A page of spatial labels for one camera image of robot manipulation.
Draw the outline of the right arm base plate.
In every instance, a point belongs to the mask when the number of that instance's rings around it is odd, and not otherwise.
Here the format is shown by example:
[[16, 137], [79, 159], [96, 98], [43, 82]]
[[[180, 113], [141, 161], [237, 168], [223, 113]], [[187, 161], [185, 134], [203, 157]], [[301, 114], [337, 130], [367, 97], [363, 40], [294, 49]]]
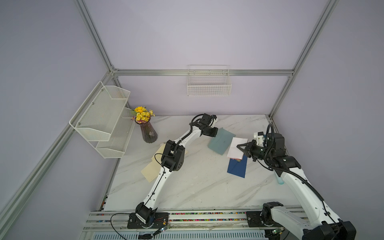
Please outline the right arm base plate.
[[280, 224], [272, 221], [271, 223], [265, 223], [261, 217], [261, 211], [247, 211], [246, 219], [249, 228], [279, 228]]

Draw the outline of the light teal envelope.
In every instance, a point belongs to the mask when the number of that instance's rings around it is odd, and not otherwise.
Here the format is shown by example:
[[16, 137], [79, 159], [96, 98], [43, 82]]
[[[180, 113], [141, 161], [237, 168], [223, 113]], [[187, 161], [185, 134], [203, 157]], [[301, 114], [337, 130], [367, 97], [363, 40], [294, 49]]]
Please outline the light teal envelope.
[[225, 130], [224, 128], [220, 128], [216, 137], [211, 139], [208, 144], [208, 148], [219, 155], [223, 155], [231, 145], [232, 139], [235, 136], [235, 134]]

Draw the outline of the dark blue envelope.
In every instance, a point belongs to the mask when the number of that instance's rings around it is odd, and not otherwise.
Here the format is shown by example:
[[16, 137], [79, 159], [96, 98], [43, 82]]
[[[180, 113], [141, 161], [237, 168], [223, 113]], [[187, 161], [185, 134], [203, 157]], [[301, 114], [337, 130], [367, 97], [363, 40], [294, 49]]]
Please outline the dark blue envelope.
[[237, 177], [245, 178], [247, 169], [247, 156], [243, 155], [241, 160], [230, 159], [227, 173], [235, 175]]

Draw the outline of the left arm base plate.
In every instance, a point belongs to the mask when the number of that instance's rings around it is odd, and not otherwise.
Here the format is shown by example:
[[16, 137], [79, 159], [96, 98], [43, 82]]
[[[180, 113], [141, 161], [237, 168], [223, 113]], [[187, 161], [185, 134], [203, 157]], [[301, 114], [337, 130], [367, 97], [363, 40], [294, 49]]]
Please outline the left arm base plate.
[[144, 223], [136, 213], [129, 214], [128, 229], [159, 229], [169, 222], [169, 213], [155, 213]]

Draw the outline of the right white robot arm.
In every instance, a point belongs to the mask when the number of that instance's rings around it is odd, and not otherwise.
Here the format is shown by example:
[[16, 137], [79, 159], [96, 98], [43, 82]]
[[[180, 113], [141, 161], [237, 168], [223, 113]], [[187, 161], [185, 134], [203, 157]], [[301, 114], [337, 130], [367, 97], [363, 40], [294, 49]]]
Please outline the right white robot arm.
[[353, 240], [357, 230], [350, 221], [343, 221], [311, 185], [298, 161], [287, 155], [281, 134], [268, 133], [263, 144], [256, 140], [237, 145], [237, 149], [254, 162], [264, 161], [291, 189], [307, 215], [304, 221], [279, 202], [263, 205], [260, 222], [267, 227], [279, 224], [300, 240]]

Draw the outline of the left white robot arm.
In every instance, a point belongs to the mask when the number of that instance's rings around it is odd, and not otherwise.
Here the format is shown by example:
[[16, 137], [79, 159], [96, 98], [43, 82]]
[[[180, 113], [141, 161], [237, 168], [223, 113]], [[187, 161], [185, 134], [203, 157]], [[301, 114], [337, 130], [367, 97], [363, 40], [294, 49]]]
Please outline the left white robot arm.
[[148, 195], [135, 209], [136, 218], [145, 228], [155, 221], [157, 200], [166, 181], [173, 172], [179, 171], [183, 166], [186, 147], [201, 136], [216, 137], [219, 130], [215, 127], [217, 121], [216, 115], [196, 115], [189, 122], [190, 129], [187, 132], [174, 141], [167, 141], [163, 152], [154, 154], [154, 157], [160, 156], [160, 159], [156, 160], [161, 166], [159, 174]]

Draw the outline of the white sheet of paper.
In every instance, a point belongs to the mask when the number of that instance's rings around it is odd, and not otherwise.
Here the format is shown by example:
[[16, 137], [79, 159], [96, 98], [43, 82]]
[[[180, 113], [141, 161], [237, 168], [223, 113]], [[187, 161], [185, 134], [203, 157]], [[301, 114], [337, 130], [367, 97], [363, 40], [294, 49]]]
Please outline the white sheet of paper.
[[243, 159], [244, 153], [237, 146], [247, 142], [248, 139], [233, 137], [227, 157], [240, 162]]

